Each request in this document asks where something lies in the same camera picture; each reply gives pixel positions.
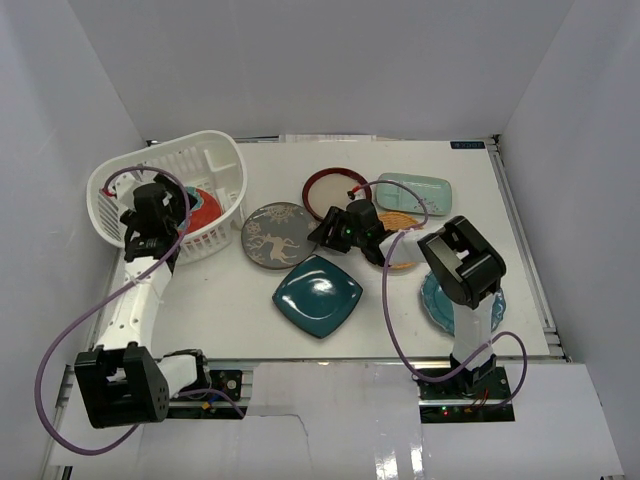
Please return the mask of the red and teal floral plate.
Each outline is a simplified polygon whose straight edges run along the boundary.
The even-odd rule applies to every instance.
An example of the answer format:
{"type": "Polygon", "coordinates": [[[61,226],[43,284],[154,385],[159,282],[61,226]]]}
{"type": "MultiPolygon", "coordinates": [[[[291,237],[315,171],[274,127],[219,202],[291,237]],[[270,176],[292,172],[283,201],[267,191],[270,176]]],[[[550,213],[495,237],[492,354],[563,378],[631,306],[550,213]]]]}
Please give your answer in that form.
{"type": "Polygon", "coordinates": [[[191,234],[206,227],[222,215],[222,209],[218,201],[208,192],[192,187],[186,187],[190,196],[196,199],[191,209],[190,223],[187,233],[191,234]]]}

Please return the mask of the grey reindeer plate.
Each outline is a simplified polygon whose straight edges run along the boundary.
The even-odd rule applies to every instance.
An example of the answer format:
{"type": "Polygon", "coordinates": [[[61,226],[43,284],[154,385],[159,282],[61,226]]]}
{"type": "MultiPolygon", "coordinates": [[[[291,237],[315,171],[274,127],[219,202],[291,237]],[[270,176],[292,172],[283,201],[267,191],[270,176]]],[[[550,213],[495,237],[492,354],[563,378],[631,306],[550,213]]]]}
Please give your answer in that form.
{"type": "Polygon", "coordinates": [[[293,268],[316,249],[307,237],[318,225],[303,206],[290,202],[267,204],[247,217],[241,230],[242,248],[262,268],[293,268]]]}

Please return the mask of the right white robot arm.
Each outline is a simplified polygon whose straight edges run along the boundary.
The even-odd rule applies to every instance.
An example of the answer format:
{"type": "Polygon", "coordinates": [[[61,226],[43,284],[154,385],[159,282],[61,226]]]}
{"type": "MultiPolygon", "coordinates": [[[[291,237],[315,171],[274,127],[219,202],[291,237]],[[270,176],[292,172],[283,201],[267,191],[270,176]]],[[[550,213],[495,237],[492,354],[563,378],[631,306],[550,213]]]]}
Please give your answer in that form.
{"type": "Polygon", "coordinates": [[[472,399],[488,385],[496,356],[491,340],[491,316],[501,289],[506,264],[474,225],[456,216],[428,233],[417,224],[408,229],[384,227],[373,203],[361,199],[346,209],[332,207],[308,239],[322,247],[347,253],[359,249],[382,271],[382,308],[387,331],[400,360],[425,383],[449,383],[461,397],[472,399]],[[454,346],[451,370],[429,377],[411,366],[395,335],[388,300],[388,274],[392,266],[425,263],[454,311],[454,346]]]}

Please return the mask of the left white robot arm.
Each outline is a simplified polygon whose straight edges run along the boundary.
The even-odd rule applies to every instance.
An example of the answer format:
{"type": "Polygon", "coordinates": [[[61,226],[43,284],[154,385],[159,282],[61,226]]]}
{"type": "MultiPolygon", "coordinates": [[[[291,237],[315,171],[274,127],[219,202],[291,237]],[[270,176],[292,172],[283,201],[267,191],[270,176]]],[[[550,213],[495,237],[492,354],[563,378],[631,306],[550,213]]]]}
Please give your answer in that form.
{"type": "Polygon", "coordinates": [[[123,174],[109,184],[116,196],[128,198],[120,217],[128,289],[95,347],[79,353],[74,364],[88,419],[97,429],[161,422],[172,398],[182,393],[202,398],[212,378],[199,349],[161,359],[151,353],[161,297],[173,277],[195,198],[163,173],[145,183],[123,174]]]}

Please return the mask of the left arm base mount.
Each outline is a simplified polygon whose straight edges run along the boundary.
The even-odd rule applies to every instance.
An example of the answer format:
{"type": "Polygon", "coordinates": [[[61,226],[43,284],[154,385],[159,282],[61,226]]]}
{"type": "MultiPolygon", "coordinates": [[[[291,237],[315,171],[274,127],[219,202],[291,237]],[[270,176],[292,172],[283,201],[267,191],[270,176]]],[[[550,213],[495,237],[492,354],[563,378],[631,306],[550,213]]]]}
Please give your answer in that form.
{"type": "Polygon", "coordinates": [[[167,418],[242,420],[248,410],[249,390],[242,370],[210,369],[203,382],[185,387],[170,401],[167,418]]]}

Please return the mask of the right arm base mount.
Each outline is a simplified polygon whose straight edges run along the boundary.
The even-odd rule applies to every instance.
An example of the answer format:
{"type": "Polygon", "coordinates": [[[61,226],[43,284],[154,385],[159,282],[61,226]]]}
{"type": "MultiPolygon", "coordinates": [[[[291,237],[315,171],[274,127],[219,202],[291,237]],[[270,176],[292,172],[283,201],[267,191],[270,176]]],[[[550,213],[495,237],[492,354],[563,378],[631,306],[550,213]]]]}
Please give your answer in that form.
{"type": "Polygon", "coordinates": [[[503,367],[497,367],[479,386],[465,390],[452,381],[427,383],[415,375],[419,412],[423,425],[514,422],[511,403],[497,407],[511,395],[503,367]]]}

